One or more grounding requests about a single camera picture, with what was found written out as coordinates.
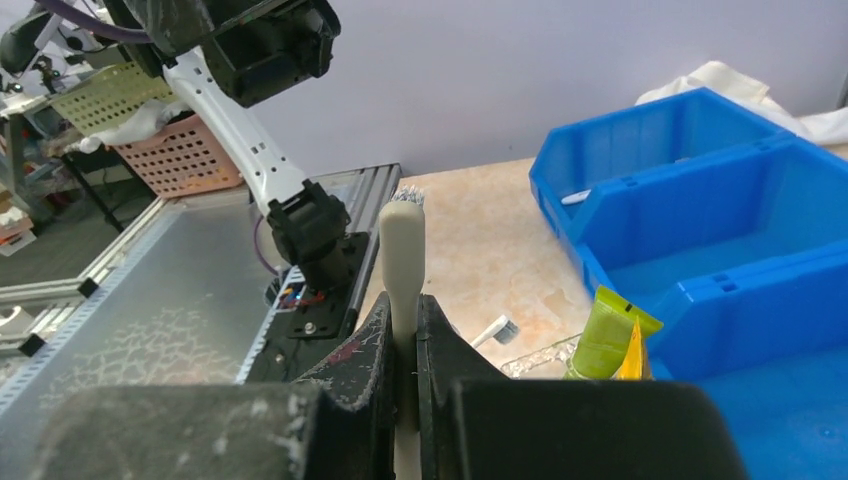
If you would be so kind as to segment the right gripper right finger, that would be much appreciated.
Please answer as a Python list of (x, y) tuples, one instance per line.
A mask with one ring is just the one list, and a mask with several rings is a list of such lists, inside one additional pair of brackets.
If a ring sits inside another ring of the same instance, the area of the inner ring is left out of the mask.
[(744, 479), (717, 407), (670, 381), (511, 379), (419, 303), (426, 479)]

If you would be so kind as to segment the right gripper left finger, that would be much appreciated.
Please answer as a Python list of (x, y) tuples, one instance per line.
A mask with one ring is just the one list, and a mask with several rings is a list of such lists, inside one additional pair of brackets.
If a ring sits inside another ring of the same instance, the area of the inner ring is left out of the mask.
[(97, 387), (64, 401), (37, 479), (390, 479), (389, 299), (296, 380)]

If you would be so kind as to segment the clear textured square tray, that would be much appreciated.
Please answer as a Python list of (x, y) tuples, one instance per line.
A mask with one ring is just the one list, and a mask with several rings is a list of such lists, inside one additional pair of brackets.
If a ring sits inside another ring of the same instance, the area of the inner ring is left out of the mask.
[(512, 379), (562, 380), (580, 337), (577, 334), (522, 355), (504, 363), (500, 371)]

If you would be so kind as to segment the yellow green tube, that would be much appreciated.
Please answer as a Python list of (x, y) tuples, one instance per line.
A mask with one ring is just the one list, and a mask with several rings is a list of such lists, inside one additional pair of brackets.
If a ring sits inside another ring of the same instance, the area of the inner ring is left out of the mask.
[(615, 380), (634, 323), (639, 320), (645, 342), (663, 323), (606, 286), (597, 288), (589, 319), (567, 363), (566, 380)]

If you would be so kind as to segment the orange yellow small tube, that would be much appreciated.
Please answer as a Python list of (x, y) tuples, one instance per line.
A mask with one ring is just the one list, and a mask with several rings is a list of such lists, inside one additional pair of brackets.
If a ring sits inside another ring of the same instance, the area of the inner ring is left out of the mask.
[(653, 379), (645, 336), (639, 320), (633, 325), (627, 350), (614, 379), (635, 381)]

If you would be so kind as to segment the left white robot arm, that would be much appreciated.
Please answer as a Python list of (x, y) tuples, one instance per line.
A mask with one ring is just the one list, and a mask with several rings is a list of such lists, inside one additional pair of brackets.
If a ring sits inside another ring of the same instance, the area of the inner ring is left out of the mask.
[(159, 74), (212, 131), (238, 167), (271, 227), (281, 256), (308, 287), (330, 292), (355, 276), (343, 252), (350, 218), (341, 200), (310, 181), (251, 108), (329, 69), (341, 31), (325, 1), (110, 1), (109, 21), (68, 1), (39, 1), (1, 37), (1, 64), (26, 71), (63, 22), (123, 46), (140, 47)]

